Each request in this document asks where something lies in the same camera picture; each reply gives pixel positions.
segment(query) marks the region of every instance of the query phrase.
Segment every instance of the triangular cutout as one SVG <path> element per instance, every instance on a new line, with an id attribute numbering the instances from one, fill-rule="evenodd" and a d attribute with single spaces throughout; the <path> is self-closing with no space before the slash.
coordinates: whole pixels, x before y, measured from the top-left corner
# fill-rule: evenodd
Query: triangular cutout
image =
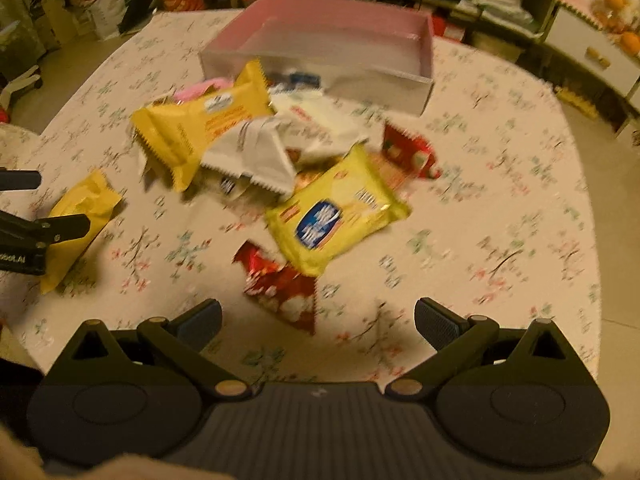
<path id="1" fill-rule="evenodd" d="M 104 347 L 100 336 L 95 332 L 88 332 L 80 343 L 78 350 L 76 350 L 74 359 L 95 359 L 97 357 L 106 357 L 107 355 L 109 355 L 109 353 Z"/>
<path id="2" fill-rule="evenodd" d="M 533 355 L 536 357 L 546 357 L 548 359 L 564 359 L 564 353 L 562 353 L 560 345 L 549 332 L 543 333 L 543 335 L 538 338 L 536 347 L 533 350 Z"/>

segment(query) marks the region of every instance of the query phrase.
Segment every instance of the red wrapper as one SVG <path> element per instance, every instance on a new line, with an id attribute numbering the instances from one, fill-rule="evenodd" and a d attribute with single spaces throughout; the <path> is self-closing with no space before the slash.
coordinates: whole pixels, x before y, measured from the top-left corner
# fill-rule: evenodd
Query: red wrapper
<path id="1" fill-rule="evenodd" d="M 316 332 L 316 279 L 300 274 L 290 264 L 279 264 L 247 240 L 234 256 L 246 271 L 244 293 L 284 322 Z"/>
<path id="2" fill-rule="evenodd" d="M 382 153 L 392 163 L 419 178 L 438 178 L 442 174 L 435 165 L 437 159 L 430 143 L 389 123 L 385 123 Z"/>

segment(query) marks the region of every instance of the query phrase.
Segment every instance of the white tabletop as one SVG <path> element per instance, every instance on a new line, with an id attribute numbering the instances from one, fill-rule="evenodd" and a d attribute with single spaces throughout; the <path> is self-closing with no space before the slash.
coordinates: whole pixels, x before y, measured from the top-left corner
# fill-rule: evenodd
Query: white tabletop
<path id="1" fill-rule="evenodd" d="M 126 206 L 58 290 L 0 275 L 0 316 L 46 370 L 85 319 L 133 328 L 205 298 L 224 325 L 204 355 L 249 382 L 384 384 L 434 350 L 416 332 L 415 301 L 503 326 L 551 317 L 592 374 L 598 368 L 600 280 L 593 217 L 574 139 L 552 90 L 519 68 L 435 40 L 435 90 L 422 117 L 341 103 L 382 136 L 385 116 L 420 131 L 444 168 L 405 193 L 414 211 L 339 256 L 318 280 L 316 334 L 297 330 L 242 293 L 231 260 L 247 239 L 276 245 L 260 220 L 244 225 L 210 196 L 190 204 L 161 183 L 147 192 L 129 116 L 172 85 L 202 78 L 198 51 L 239 11 L 160 14 L 82 85 L 41 137 L 15 148 L 39 169 L 34 192 L 0 193 L 0 208 L 46 216 L 64 189 L 102 168 Z"/>

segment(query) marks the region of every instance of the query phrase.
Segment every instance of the tablecloth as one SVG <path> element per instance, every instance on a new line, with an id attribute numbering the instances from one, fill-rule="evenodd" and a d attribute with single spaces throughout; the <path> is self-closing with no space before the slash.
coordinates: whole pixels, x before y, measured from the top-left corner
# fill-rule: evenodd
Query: tablecloth
<path id="1" fill-rule="evenodd" d="M 384 384 L 432 355 L 413 323 L 430 296 L 462 316 L 509 327 L 551 317 L 592 374 L 598 366 L 600 285 L 590 199 L 572 133 L 552 89 L 516 66 L 434 40 L 435 89 L 410 117 L 338 102 L 372 142 L 385 116 L 436 149 L 443 174 L 414 181 L 407 220 L 366 238 L 318 279 L 316 334 L 297 330 L 247 298 L 232 258 L 245 240 L 276 245 L 215 197 L 145 191 L 129 117 L 147 100 L 199 81 L 198 51 L 236 10 L 158 14 L 82 85 L 34 142 L 23 169 L 33 192 L 0 194 L 0 208 L 46 216 L 65 189 L 101 168 L 124 207 L 56 291 L 0 276 L 0 316 L 47 370 L 85 319 L 133 328 L 175 317 L 205 298 L 223 306 L 220 334 L 203 354 L 255 384 L 265 380 L 374 380 Z"/>

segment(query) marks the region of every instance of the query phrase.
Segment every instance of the blue logo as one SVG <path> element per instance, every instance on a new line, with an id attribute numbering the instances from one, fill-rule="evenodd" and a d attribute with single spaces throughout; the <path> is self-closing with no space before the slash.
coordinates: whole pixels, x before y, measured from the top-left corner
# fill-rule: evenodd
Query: blue logo
<path id="1" fill-rule="evenodd" d="M 315 249 L 340 221 L 340 208 L 328 200 L 313 206 L 296 227 L 296 236 L 307 249 Z"/>

